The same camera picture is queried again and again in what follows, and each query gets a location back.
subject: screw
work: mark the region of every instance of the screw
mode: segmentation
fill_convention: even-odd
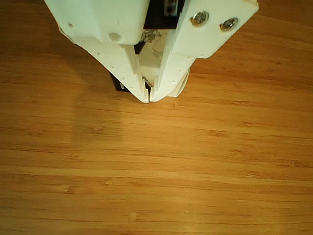
[[[238,18],[230,18],[224,23],[220,24],[221,31],[228,31],[236,26]]]
[[[198,12],[196,15],[190,18],[193,26],[199,27],[207,22],[209,19],[209,13],[206,11]]]

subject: wooden table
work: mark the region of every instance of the wooden table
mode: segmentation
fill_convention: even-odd
[[[313,233],[313,1],[259,0],[178,98],[140,103],[0,2],[1,235]]]

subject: black component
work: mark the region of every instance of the black component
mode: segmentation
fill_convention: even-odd
[[[139,55],[141,50],[143,49],[143,46],[145,45],[145,42],[139,42],[136,45],[134,45],[134,49],[135,49],[135,54]]]
[[[124,85],[119,80],[117,80],[117,78],[112,73],[110,73],[110,76],[112,78],[115,89],[117,91],[119,91],[119,92],[130,92],[126,87],[124,87]]]
[[[150,0],[144,29],[175,29],[185,0],[178,0],[177,16],[164,16],[164,0]]]
[[[110,73],[110,76],[112,78],[113,84],[115,86],[115,89],[118,92],[130,92],[124,85],[121,83],[112,73]],[[148,92],[150,94],[151,87],[145,82],[145,87],[148,89]]]

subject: white plastic bracket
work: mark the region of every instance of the white plastic bracket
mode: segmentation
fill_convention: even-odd
[[[149,0],[45,0],[60,31],[105,66],[142,102],[178,96],[196,58],[215,53],[257,10],[257,0],[185,0],[176,29],[166,30],[152,45],[135,54]],[[191,19],[207,12],[203,25]],[[238,21],[228,31],[220,25]],[[155,54],[154,47],[162,47]],[[145,81],[152,84],[151,93]]]

